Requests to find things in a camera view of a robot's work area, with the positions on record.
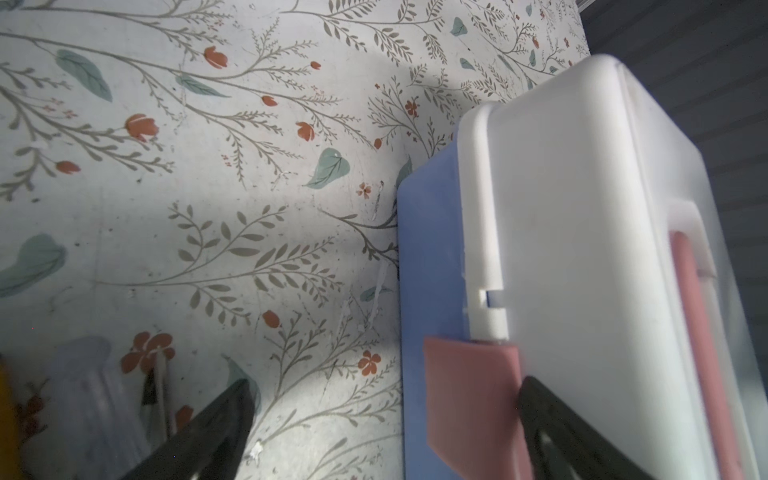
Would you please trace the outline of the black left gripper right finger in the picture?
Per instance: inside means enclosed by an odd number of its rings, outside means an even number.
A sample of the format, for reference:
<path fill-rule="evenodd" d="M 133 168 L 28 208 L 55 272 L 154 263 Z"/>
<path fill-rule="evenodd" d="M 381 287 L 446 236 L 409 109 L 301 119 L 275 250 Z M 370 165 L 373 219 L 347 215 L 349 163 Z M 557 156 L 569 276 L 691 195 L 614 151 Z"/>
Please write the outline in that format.
<path fill-rule="evenodd" d="M 521 384 L 518 413 L 536 479 L 650 477 L 532 376 Z"/>

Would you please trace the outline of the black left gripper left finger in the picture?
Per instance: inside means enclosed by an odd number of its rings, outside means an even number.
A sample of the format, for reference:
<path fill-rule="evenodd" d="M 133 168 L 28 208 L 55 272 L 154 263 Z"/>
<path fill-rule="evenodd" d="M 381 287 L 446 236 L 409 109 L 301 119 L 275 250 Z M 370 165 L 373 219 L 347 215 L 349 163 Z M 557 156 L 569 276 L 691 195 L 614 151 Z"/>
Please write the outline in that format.
<path fill-rule="evenodd" d="M 254 414 L 249 383 L 238 380 L 123 479 L 233 479 Z"/>

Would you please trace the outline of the clear handle screwdriver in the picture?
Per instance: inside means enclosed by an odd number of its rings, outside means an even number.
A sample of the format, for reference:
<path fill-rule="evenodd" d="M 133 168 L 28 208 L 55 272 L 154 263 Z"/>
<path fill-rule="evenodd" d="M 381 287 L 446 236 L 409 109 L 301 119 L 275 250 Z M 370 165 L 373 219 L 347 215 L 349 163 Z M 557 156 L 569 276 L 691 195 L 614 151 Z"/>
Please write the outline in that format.
<path fill-rule="evenodd" d="M 132 397 L 100 336 L 71 340 L 48 364 L 55 419 L 78 479 L 121 479 L 177 432 L 161 356 Z"/>

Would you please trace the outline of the pink tool box handle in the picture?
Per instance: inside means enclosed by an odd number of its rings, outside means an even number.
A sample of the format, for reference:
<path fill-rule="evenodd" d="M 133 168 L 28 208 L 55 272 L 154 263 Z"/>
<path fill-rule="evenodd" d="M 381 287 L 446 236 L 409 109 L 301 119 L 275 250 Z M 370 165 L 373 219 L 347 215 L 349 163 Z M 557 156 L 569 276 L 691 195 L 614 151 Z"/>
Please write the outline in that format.
<path fill-rule="evenodd" d="M 704 403 L 708 430 L 722 479 L 742 479 L 740 449 L 723 384 L 714 336 L 699 280 L 693 246 L 679 231 L 670 236 L 671 251 L 686 327 Z"/>

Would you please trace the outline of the white blue tool box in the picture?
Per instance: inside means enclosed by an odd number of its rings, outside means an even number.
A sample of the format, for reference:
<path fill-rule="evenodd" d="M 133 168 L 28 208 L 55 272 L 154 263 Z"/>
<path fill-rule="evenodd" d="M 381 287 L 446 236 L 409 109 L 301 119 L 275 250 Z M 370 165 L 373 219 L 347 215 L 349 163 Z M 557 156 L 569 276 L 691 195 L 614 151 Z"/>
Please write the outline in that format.
<path fill-rule="evenodd" d="M 509 344 L 650 475 L 722 479 L 671 251 L 691 241 L 742 479 L 767 475 L 767 395 L 703 158 L 616 58 L 480 105 L 397 189 L 405 475 L 427 443 L 424 340 Z"/>

